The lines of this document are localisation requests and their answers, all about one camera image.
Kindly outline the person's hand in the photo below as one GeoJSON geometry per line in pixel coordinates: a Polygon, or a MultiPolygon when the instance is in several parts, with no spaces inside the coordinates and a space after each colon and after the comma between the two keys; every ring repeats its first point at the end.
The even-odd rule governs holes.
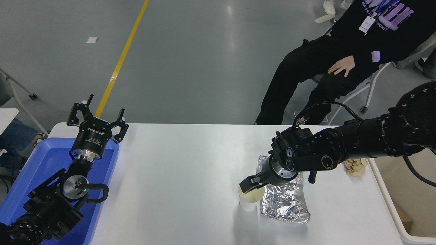
{"type": "Polygon", "coordinates": [[[342,58],[341,60],[334,63],[328,70],[328,74],[337,75],[341,72],[344,72],[344,77],[346,78],[350,72],[355,67],[355,59],[354,57],[347,56],[342,58]]]}

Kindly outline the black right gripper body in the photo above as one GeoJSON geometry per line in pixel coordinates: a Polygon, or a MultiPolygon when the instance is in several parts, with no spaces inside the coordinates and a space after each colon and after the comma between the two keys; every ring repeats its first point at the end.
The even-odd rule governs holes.
{"type": "Polygon", "coordinates": [[[260,156],[260,184],[261,186],[266,186],[268,184],[274,186],[282,185],[282,180],[278,177],[276,171],[273,168],[273,161],[275,155],[270,156],[260,156]]]}

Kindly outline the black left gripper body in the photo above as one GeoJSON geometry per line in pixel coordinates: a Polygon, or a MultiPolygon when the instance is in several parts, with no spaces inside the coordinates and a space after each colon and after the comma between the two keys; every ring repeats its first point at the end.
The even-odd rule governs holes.
{"type": "Polygon", "coordinates": [[[112,137],[112,132],[108,125],[107,121],[100,118],[80,123],[78,135],[71,148],[71,155],[77,158],[88,155],[94,159],[101,159],[109,138],[112,137]]]}

